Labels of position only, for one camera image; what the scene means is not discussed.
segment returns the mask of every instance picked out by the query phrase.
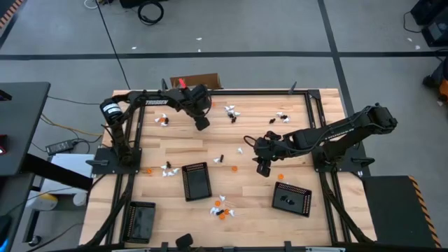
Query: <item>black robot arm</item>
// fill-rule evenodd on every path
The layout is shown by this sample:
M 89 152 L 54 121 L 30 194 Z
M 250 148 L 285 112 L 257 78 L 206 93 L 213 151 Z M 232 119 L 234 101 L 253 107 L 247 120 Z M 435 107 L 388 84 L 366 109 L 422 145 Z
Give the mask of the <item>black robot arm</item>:
M 184 110 L 195 120 L 198 130 L 210 125 L 205 115 L 211 108 L 211 96 L 205 85 L 198 85 L 192 90 L 182 87 L 168 91 L 165 91 L 164 86 L 166 85 L 162 80 L 162 90 L 157 93 L 149 93 L 146 90 L 131 91 L 105 99 L 99 106 L 111 131 L 113 150 L 121 166 L 128 167 L 134 161 L 132 148 L 125 139 L 123 123 L 142 106 L 170 106 L 177 112 Z M 119 102 L 129 103 L 125 112 L 120 109 Z
M 258 163 L 257 172 L 263 176 L 270 175 L 271 161 L 294 158 L 308 154 L 315 148 L 322 148 L 322 159 L 332 162 L 335 158 L 345 154 L 346 149 L 361 142 L 371 134 L 388 134 L 395 129 L 397 120 L 392 117 L 389 110 L 381 107 L 367 106 L 362 111 L 343 120 L 334 122 L 318 129 L 300 129 L 283 136 L 271 131 L 264 137 L 254 139 L 251 145 L 258 156 L 254 160 Z M 329 141 L 344 135 L 337 141 Z

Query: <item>wooden tabletop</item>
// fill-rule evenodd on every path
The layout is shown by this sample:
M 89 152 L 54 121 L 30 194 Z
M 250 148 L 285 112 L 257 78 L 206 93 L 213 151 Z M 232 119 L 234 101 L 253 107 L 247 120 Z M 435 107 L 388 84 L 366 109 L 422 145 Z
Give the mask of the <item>wooden tabletop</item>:
M 127 91 L 115 91 L 122 94 Z M 337 89 L 322 89 L 323 110 L 328 123 L 343 119 L 344 111 Z M 190 233 L 194 246 L 284 246 L 291 241 L 293 246 L 330 245 L 326 212 L 319 175 L 313 169 L 311 155 L 289 158 L 272 163 L 271 175 L 265 178 L 256 173 L 256 162 L 252 147 L 243 142 L 244 135 L 261 137 L 266 131 L 285 134 L 309 127 L 305 99 L 302 96 L 213 96 L 215 106 L 207 118 L 210 126 L 199 132 L 194 121 L 183 111 L 175 112 L 167 106 L 146 107 L 141 136 L 143 157 L 141 170 L 136 176 L 132 200 L 156 203 L 153 234 L 149 247 L 160 247 L 169 242 L 175 247 L 175 240 Z M 241 115 L 235 124 L 225 112 L 224 106 L 235 105 Z M 290 117 L 289 123 L 277 120 L 276 112 L 283 111 Z M 169 126 L 161 127 L 154 119 L 166 113 Z M 105 134 L 103 144 L 110 145 Z M 224 161 L 215 164 L 213 159 L 224 155 Z M 162 177 L 161 165 L 170 161 L 173 167 L 207 162 L 213 197 L 194 202 L 186 202 L 182 174 Z M 273 209 L 272 193 L 278 175 L 283 174 L 282 182 L 312 190 L 309 218 Z M 108 175 L 93 188 L 87 206 L 80 244 L 90 240 L 108 216 L 116 175 Z M 371 239 L 376 235 L 370 210 L 361 180 L 350 173 L 339 173 L 339 182 L 347 212 L 355 223 Z M 237 216 L 227 216 L 220 220 L 209 214 L 219 195 L 227 197 L 225 208 L 234 209 Z M 339 217 L 333 209 L 338 231 L 342 241 Z M 121 216 L 115 223 L 114 242 L 118 241 Z M 127 244 L 128 247 L 141 247 L 141 244 Z

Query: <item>gray floor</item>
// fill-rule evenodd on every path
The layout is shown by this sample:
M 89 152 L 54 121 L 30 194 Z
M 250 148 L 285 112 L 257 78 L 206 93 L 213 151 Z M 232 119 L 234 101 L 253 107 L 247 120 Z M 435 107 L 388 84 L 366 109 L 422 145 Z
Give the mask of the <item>gray floor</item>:
M 325 0 L 341 52 L 412 52 L 431 50 L 420 34 L 403 30 L 403 13 L 417 0 Z M 169 0 L 163 2 L 160 24 L 143 26 L 119 1 L 102 7 L 118 53 L 194 53 L 245 51 L 330 52 L 317 0 Z M 418 29 L 413 19 L 409 28 Z M 0 55 L 111 54 L 109 39 L 97 10 L 83 1 L 28 1 Z M 443 246 L 448 246 L 448 179 L 445 165 L 447 110 L 421 79 L 437 66 L 434 57 L 342 58 L 355 110 L 380 102 L 398 119 L 396 131 L 365 141 L 367 155 L 377 161 L 374 175 L 413 175 Z M 161 78 L 219 73 L 225 88 L 340 88 L 331 57 L 208 57 L 122 59 L 135 89 L 159 88 Z M 49 81 L 50 95 L 81 102 L 100 102 L 113 90 L 126 89 L 114 59 L 0 61 L 0 82 Z M 48 100 L 44 113 L 56 123 L 102 132 L 96 106 Z M 39 123 L 33 142 L 44 147 L 73 138 L 73 133 Z M 85 146 L 76 152 L 84 153 Z M 31 147 L 30 153 L 46 155 Z M 44 239 L 83 221 L 83 212 L 46 213 L 39 221 Z M 76 228 L 43 251 L 72 248 Z M 20 228 L 13 247 L 25 251 Z

